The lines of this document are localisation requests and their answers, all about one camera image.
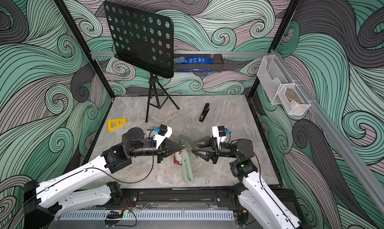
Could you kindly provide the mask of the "red carabiner keyring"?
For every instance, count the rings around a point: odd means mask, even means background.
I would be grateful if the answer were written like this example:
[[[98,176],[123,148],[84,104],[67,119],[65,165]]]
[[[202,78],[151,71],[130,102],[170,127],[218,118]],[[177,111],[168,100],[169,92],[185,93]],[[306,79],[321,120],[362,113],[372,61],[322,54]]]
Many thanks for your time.
[[[176,153],[174,154],[174,159],[173,159],[173,161],[174,161],[174,164],[175,164],[175,165],[179,165],[179,166],[182,165],[182,163],[183,163],[183,159],[182,159],[182,151],[176,152]]]

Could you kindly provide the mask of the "green corduroy bag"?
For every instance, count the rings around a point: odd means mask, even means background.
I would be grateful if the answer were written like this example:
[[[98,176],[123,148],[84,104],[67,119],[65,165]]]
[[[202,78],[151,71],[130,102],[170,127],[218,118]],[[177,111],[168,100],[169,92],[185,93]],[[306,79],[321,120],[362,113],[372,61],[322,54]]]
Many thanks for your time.
[[[181,138],[182,150],[180,152],[180,163],[182,167],[182,178],[185,183],[194,182],[193,169],[191,160],[197,159],[197,156],[192,152],[194,148],[190,140],[186,137]]]

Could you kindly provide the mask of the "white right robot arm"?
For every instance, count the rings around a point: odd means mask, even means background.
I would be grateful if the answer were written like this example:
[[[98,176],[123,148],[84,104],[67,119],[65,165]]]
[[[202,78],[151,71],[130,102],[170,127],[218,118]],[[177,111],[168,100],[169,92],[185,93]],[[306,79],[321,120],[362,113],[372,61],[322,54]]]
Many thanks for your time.
[[[259,167],[252,158],[256,156],[252,141],[248,139],[222,142],[216,137],[193,141],[192,152],[214,164],[218,158],[234,158],[230,169],[240,182],[232,186],[238,202],[263,229],[301,229],[303,222],[295,216],[269,188]]]

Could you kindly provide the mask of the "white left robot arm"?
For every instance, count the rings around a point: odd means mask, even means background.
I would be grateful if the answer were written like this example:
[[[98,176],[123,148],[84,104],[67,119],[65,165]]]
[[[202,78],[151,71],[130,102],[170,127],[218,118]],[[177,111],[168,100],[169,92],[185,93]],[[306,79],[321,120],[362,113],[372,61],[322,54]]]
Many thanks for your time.
[[[143,129],[134,127],[122,135],[121,143],[112,146],[87,164],[62,176],[24,186],[24,222],[26,229],[40,229],[58,216],[100,204],[118,205],[122,199],[121,180],[107,183],[100,189],[80,192],[78,189],[102,177],[111,177],[132,164],[133,157],[151,156],[160,163],[164,158],[182,150],[169,138],[172,128],[160,125],[155,135],[145,138]]]

